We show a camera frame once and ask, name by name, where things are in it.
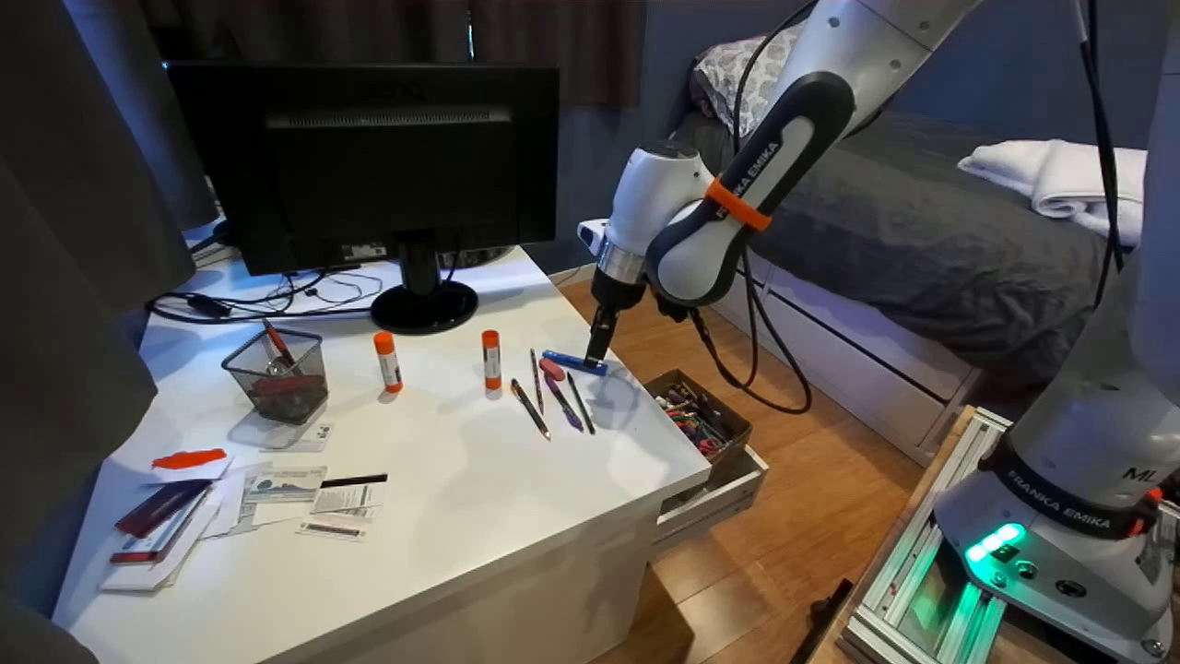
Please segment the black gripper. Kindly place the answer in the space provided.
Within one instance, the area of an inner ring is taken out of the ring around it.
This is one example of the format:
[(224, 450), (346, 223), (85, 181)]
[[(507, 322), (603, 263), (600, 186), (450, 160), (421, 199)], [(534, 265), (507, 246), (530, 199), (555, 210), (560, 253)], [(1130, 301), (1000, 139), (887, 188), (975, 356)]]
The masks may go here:
[(637, 285), (621, 285), (621, 281), (616, 281), (607, 272), (594, 272), (591, 295), (594, 295), (596, 310), (591, 319), (594, 331), (591, 331), (591, 342), (584, 342), (584, 357), (600, 363), (616, 347), (616, 336), (603, 336), (603, 331), (613, 331), (616, 319), (640, 298), (640, 287)]

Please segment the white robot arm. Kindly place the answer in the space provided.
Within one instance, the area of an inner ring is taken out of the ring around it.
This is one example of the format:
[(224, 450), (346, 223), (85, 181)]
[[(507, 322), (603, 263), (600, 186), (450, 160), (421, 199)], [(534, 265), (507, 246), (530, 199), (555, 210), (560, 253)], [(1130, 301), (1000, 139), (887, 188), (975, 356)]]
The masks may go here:
[[(980, 0), (818, 0), (776, 73), (761, 123), (722, 169), (637, 146), (596, 239), (591, 357), (640, 295), (689, 312), (728, 290), (743, 244), (790, 197), (862, 199), (905, 223), (945, 223), (974, 250), (1000, 214), (959, 178), (936, 186), (931, 144), (877, 110)], [(1174, 86), (1157, 86), (1143, 154), (1140, 239), (1101, 246), (1128, 263), (1096, 301), (1047, 386), (985, 464), (936, 501), (938, 535), (975, 583), (1012, 605), (1143, 628), (1168, 610), (1145, 561), (1145, 506), (1174, 467), (1180, 408), (1180, 197)]]

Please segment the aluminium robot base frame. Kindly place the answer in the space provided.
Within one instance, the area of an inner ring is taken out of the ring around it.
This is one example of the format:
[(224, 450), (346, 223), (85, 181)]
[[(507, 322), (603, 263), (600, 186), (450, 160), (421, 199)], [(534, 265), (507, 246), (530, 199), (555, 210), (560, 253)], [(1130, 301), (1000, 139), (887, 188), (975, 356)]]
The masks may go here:
[(1174, 636), (1174, 614), (1163, 614), (1140, 643), (1118, 646), (1081, 617), (1034, 617), (970, 578), (931, 506), (975, 467), (1002, 431), (1007, 417), (991, 408), (959, 415), (893, 542), (854, 592), (836, 628), (841, 646), (867, 664), (1174, 664), (1174, 646), (1163, 643)]

